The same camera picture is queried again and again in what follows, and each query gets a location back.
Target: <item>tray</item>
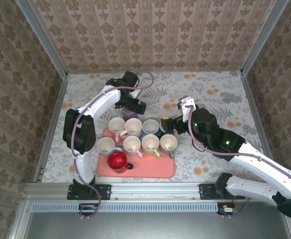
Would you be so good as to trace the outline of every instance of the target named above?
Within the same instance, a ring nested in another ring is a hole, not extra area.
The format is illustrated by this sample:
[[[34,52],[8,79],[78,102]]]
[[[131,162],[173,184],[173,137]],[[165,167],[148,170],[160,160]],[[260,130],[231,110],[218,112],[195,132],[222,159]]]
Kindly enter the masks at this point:
[[[110,137],[114,139],[113,134],[108,128],[104,130],[103,137]],[[121,139],[118,143],[116,143],[116,146],[123,149],[123,141],[124,139]],[[161,158],[147,155],[142,149],[141,153],[144,155],[143,158],[127,155],[128,163],[132,163],[134,168],[121,174],[112,171],[112,169],[108,166],[107,158],[99,155],[97,172],[100,176],[105,177],[171,178],[175,172],[174,159],[171,159],[161,150],[159,150],[159,152],[161,154]]]

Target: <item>wallpaper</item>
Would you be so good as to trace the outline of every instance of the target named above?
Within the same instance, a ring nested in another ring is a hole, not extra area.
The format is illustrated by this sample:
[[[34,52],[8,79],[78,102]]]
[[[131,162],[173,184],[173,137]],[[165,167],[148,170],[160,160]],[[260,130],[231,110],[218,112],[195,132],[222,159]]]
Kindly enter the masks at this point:
[[[291,169],[291,0],[248,79],[273,157]]]
[[[274,0],[30,0],[69,72],[240,69]]]
[[[33,179],[60,83],[16,3],[0,0],[0,238]]]

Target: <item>green mug handle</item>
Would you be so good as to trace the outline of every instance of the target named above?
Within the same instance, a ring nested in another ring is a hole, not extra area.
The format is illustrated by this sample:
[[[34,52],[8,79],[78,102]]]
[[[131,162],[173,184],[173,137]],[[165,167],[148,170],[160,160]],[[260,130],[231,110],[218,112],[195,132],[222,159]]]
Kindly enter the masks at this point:
[[[157,150],[155,150],[155,151],[154,151],[154,154],[155,154],[155,155],[156,155],[156,157],[158,157],[158,158],[160,158],[160,157],[161,157],[160,153],[159,153]]]

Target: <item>pink mug handle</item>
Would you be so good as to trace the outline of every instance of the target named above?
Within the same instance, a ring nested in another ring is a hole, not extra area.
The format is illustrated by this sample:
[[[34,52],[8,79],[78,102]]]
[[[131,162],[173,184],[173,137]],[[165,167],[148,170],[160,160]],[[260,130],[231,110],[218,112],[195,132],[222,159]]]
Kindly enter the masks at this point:
[[[129,135],[128,135],[128,132],[126,131],[126,130],[124,130],[124,131],[122,131],[121,133],[120,133],[120,137],[121,138],[126,138],[126,137],[128,137]]]
[[[137,154],[138,154],[138,156],[139,156],[140,158],[143,157],[142,153],[141,153],[139,150],[137,151]]]

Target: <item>white mug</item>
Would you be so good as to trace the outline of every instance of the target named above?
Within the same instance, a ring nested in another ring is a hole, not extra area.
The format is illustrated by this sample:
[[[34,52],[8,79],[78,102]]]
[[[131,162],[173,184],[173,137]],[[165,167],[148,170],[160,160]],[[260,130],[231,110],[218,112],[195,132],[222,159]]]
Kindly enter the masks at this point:
[[[142,132],[142,122],[140,119],[131,118],[127,120],[125,124],[125,130],[120,133],[121,138],[126,138],[128,136],[140,137]]]
[[[147,119],[143,124],[142,124],[142,130],[144,134],[141,137],[141,140],[148,134],[155,134],[158,132],[160,129],[159,123],[154,120],[154,119]]]
[[[142,142],[142,148],[144,149],[144,152],[148,155],[154,155],[158,158],[161,157],[158,148],[160,146],[160,140],[157,136],[154,134],[148,134],[146,135]]]
[[[141,142],[140,139],[136,136],[129,136],[124,141],[124,149],[128,155],[143,157],[140,152]]]
[[[172,134],[165,134],[160,139],[160,145],[165,154],[174,159],[174,150],[177,147],[177,139]]]
[[[125,129],[125,121],[119,117],[113,118],[109,121],[108,128],[113,133],[115,141],[119,142],[119,135]]]
[[[109,155],[116,150],[122,152],[122,148],[115,147],[115,142],[110,137],[101,138],[97,143],[97,150],[101,155],[105,156],[106,158],[108,158]]]

